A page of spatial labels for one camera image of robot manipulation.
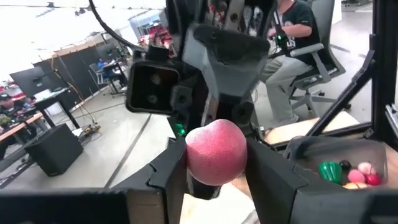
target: ceiling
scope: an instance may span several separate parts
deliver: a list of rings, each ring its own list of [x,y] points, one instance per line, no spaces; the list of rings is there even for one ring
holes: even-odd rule
[[[88,0],[1,0],[0,6],[48,6],[49,2],[53,2],[55,7],[88,7]],[[151,8],[162,9],[165,7],[165,0],[93,0],[96,7],[112,8]]]
[[[88,6],[88,0],[53,0],[55,7],[66,7],[53,11],[45,7],[48,1],[51,0],[0,0],[0,20],[3,21],[4,31],[0,35],[0,43],[15,42],[21,48],[34,44],[37,49],[56,49],[103,30],[92,12],[75,16],[76,10]],[[113,0],[112,4],[109,0],[94,2],[101,18],[113,29],[127,26],[129,18],[147,11],[147,8],[163,8],[165,5],[165,0]]]

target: pink ball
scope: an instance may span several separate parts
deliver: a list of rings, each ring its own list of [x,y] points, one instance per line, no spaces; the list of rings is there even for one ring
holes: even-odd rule
[[[246,167],[246,138],[226,119],[190,131],[185,142],[188,169],[204,184],[216,186],[231,182]]]
[[[362,162],[358,165],[358,170],[363,175],[377,174],[375,168],[370,162]]]
[[[350,182],[365,183],[365,176],[359,170],[352,169],[348,173],[348,180]]]

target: small toy ball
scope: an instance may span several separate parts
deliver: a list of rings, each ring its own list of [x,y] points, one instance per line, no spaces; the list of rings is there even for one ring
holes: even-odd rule
[[[339,162],[339,165],[343,170],[350,170],[351,169],[351,164],[347,160],[343,160]]]
[[[372,166],[370,162],[362,162],[358,165],[358,170],[363,174],[363,175],[369,175],[369,174],[377,174],[375,168]]]
[[[365,176],[366,183],[371,186],[381,185],[381,178],[377,174],[369,174]]]
[[[344,185],[343,187],[346,189],[354,190],[354,189],[365,189],[368,187],[368,185],[365,183],[350,182],[350,183]]]
[[[356,169],[352,169],[347,176],[350,182],[365,183],[365,176]]]

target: cable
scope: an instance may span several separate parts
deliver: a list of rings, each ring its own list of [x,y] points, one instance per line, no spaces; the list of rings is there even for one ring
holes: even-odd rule
[[[54,74],[55,74],[56,76],[58,76],[59,79],[65,81],[65,82],[67,83],[67,85],[68,85],[70,88],[72,88],[73,91],[76,92],[76,94],[78,95],[78,97],[79,97],[79,99],[80,99],[81,102],[84,102],[84,99],[83,99],[81,93],[80,93],[71,83],[69,83],[69,82],[66,81],[64,78],[62,78],[62,77],[61,77],[61,74],[59,74],[59,71],[58,71],[57,69],[54,68],[54,58],[55,58],[54,55],[52,55],[52,56],[51,56],[51,62],[49,62],[49,63],[50,63],[50,66],[51,66],[51,70],[54,72]],[[80,109],[81,113],[83,113],[83,114],[84,114],[84,112],[83,112],[83,109],[84,109],[84,110],[88,113],[88,116],[90,116],[91,121],[93,122],[93,124],[97,124],[97,122],[96,122],[97,119],[96,119],[95,117],[93,117],[93,115],[90,113],[90,111],[88,111],[88,109],[87,109],[84,105],[80,105],[80,106],[79,106],[79,109]]]
[[[108,25],[106,25],[106,23],[102,20],[101,16],[98,14],[98,11],[94,5],[93,0],[88,0],[91,10],[93,11],[93,14],[95,16],[95,19],[99,22],[99,24],[101,25],[101,27],[113,38],[115,38],[117,41],[119,41],[120,43],[128,46],[131,48],[131,50],[138,50],[141,52],[146,52],[146,49],[137,46],[135,44],[130,43],[129,41],[127,41],[126,39],[122,38],[121,36],[119,36],[117,33],[115,33],[115,31],[113,31],[110,27],[108,27]]]
[[[92,111],[91,113],[95,114],[97,112],[104,111],[104,110],[107,110],[107,109],[111,109],[111,108],[114,108],[114,107],[117,107],[117,106],[120,106],[120,105],[125,105],[125,103],[118,103],[116,105],[107,106],[105,108],[101,108],[99,110]],[[81,117],[84,117],[84,116],[86,116],[86,115],[84,114],[84,115],[81,115],[81,116],[75,116],[75,118],[81,118]],[[57,124],[61,123],[65,118],[68,118],[68,116],[65,116],[64,118],[62,118]]]

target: red ball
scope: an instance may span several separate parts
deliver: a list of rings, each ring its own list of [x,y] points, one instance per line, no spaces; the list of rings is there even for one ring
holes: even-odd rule
[[[203,184],[227,184],[246,167],[246,138],[234,123],[226,119],[218,119],[190,131],[185,142],[187,167],[191,175]]]
[[[381,185],[381,178],[377,174],[369,174],[365,176],[366,183],[372,186]]]

